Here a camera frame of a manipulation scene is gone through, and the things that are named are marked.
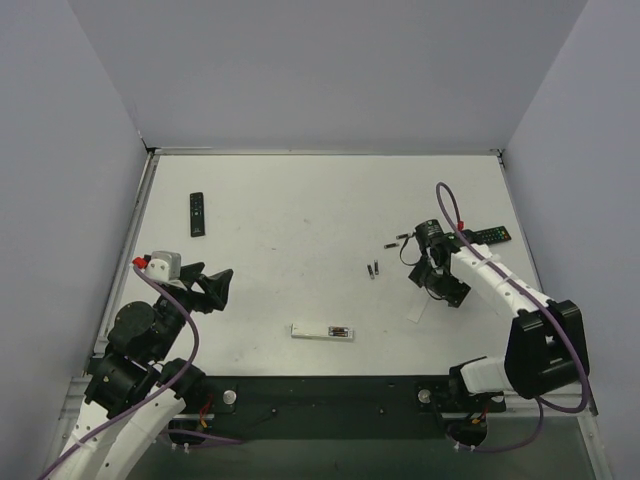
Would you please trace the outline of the white battery cover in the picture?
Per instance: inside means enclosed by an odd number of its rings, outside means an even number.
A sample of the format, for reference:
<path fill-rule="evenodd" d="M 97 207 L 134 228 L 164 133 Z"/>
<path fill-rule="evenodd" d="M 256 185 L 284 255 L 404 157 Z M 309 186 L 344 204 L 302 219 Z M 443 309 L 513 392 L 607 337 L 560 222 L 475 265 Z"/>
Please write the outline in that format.
<path fill-rule="evenodd" d="M 430 303 L 429 297 L 418 297 L 411 302 L 406 319 L 414 324 L 418 324 Z"/>

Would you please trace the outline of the slim black remote control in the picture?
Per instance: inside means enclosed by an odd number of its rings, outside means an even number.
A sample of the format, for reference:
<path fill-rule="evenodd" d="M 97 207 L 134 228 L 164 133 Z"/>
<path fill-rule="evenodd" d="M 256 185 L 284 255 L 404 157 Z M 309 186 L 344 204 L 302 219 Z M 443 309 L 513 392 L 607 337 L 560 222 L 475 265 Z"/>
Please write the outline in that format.
<path fill-rule="evenodd" d="M 204 218 L 204 194 L 194 192 L 189 196 L 190 236 L 202 237 L 206 234 Z"/>

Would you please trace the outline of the white remote control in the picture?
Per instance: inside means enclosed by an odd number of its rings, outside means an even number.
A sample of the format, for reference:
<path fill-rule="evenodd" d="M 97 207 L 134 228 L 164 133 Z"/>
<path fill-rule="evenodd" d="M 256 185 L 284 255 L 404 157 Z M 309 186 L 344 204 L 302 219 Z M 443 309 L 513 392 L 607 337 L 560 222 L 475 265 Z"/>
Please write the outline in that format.
<path fill-rule="evenodd" d="M 348 327 L 350 330 L 350 336 L 347 338 L 342 337 L 331 337 L 328 335 L 328 328 L 331 326 L 301 326 L 297 324 L 292 324 L 290 328 L 290 336 L 294 339 L 305 339 L 305 340 L 331 340 L 331 341 L 341 341 L 341 342 L 349 342 L 353 341 L 355 338 L 354 331 Z"/>

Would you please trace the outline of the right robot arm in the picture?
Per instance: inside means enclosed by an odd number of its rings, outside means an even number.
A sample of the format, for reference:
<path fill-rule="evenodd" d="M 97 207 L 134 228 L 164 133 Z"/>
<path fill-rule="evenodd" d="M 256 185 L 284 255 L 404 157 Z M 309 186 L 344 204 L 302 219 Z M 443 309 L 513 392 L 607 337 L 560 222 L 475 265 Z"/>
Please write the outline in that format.
<path fill-rule="evenodd" d="M 436 219 L 415 227 L 420 259 L 409 279 L 448 306 L 477 293 L 510 323 L 502 358 L 482 357 L 450 374 L 466 395 L 512 391 L 525 399 L 578 382 L 588 384 L 590 364 L 582 312 L 556 301 L 513 274 L 476 232 L 446 233 Z"/>

